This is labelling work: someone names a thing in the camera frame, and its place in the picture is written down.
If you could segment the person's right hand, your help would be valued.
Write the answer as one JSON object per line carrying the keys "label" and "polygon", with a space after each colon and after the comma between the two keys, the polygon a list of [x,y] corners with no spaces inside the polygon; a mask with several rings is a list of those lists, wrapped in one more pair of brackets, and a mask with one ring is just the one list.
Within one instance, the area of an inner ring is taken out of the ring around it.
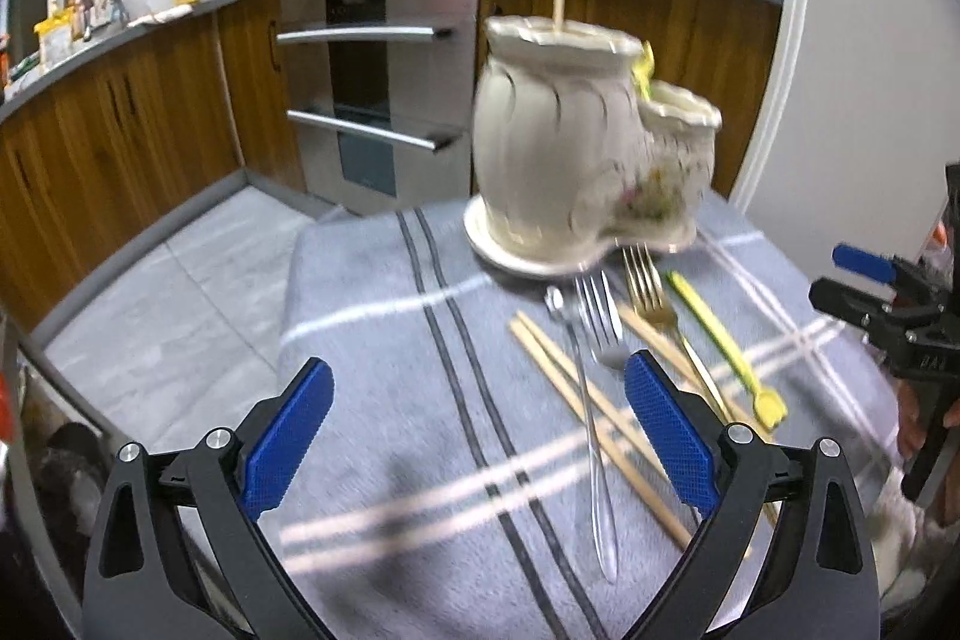
{"label": "person's right hand", "polygon": [[898,403],[896,447],[901,458],[908,461],[926,443],[928,426],[921,420],[918,393],[905,380],[900,380],[896,385],[896,403]]}

